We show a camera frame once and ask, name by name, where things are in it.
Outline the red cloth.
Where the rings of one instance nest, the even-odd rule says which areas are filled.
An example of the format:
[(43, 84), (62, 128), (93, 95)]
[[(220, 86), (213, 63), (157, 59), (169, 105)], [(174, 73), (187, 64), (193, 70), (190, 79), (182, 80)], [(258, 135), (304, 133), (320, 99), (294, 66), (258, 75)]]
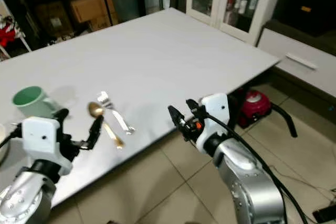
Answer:
[(7, 46), (8, 42), (19, 39), (23, 33), (13, 21), (2, 22), (0, 24), (0, 46)]

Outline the black power adapter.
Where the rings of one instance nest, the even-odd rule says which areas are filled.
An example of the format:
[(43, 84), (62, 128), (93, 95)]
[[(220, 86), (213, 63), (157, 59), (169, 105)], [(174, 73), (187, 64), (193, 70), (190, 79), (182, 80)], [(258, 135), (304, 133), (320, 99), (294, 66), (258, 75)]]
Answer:
[(323, 209), (314, 210), (312, 216), (319, 224), (324, 224), (329, 221), (336, 221), (336, 205), (324, 207)]

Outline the white low drawer cabinet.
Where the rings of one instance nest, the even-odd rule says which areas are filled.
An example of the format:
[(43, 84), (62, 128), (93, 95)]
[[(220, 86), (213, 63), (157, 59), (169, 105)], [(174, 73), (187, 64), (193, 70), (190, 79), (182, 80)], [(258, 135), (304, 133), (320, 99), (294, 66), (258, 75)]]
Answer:
[(268, 28), (258, 47), (279, 58), (279, 69), (336, 97), (336, 56)]

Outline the dark brown cardboard box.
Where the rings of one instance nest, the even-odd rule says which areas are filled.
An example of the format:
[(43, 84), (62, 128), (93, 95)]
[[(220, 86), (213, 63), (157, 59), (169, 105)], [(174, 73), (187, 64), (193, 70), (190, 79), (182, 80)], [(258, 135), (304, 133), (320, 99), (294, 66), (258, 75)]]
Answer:
[(67, 11), (60, 1), (38, 4), (34, 11), (48, 35), (62, 37), (74, 32)]

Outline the red vacuum cleaner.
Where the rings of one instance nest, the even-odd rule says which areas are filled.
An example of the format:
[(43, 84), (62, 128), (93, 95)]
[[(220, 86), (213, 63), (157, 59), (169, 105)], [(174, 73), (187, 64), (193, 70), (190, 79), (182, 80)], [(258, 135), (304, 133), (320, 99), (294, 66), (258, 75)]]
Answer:
[(245, 95), (245, 99), (242, 102), (242, 111), (240, 112), (240, 116), (238, 116), (237, 125), (246, 129), (260, 119), (269, 116), (273, 111), (283, 116), (287, 123), (290, 135), (294, 138), (298, 137), (295, 123), (290, 114), (277, 104), (271, 102), (264, 93), (257, 90), (249, 90)]

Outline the light brown cardboard box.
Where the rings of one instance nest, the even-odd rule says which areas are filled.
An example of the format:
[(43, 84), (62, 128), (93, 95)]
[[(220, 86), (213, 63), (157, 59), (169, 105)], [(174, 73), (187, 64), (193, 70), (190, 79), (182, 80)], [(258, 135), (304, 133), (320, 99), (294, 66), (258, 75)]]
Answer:
[(78, 23), (98, 31), (120, 23), (113, 0), (71, 0), (70, 8)]

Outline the green ceramic mug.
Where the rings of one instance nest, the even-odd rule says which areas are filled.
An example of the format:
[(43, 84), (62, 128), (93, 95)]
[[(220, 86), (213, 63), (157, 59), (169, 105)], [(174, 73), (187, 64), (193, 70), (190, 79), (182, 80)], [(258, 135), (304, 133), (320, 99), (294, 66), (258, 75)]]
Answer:
[(60, 106), (41, 87), (26, 87), (12, 97), (14, 104), (25, 116), (53, 117)]

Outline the silver fork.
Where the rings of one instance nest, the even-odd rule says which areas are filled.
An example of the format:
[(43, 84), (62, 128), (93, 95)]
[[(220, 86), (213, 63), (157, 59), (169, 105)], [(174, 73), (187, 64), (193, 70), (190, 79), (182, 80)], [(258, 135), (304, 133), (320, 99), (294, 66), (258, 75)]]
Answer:
[(127, 121), (125, 121), (122, 114), (115, 108), (113, 102), (110, 100), (110, 96), (107, 92), (101, 91), (99, 92), (99, 95), (97, 97), (97, 100), (101, 105), (110, 110), (111, 114), (114, 116), (116, 121), (119, 123), (121, 128), (125, 131), (127, 135), (132, 135), (136, 130), (132, 126), (128, 125)]

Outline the gold spoon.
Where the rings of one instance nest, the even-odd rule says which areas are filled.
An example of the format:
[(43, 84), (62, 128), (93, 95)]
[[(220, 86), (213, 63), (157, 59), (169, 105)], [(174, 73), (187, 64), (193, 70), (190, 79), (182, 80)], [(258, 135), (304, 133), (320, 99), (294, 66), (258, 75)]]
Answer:
[[(104, 114), (103, 107), (96, 102), (89, 102), (87, 104), (87, 109), (89, 111), (89, 114), (91, 114), (91, 116), (93, 117), (103, 116)], [(102, 127), (104, 128), (106, 133), (108, 133), (110, 138), (115, 142), (116, 148), (118, 150), (121, 150), (125, 147), (124, 142), (120, 140), (120, 138), (113, 132), (113, 130), (111, 129), (111, 127), (108, 125), (108, 123), (105, 120), (102, 121)]]

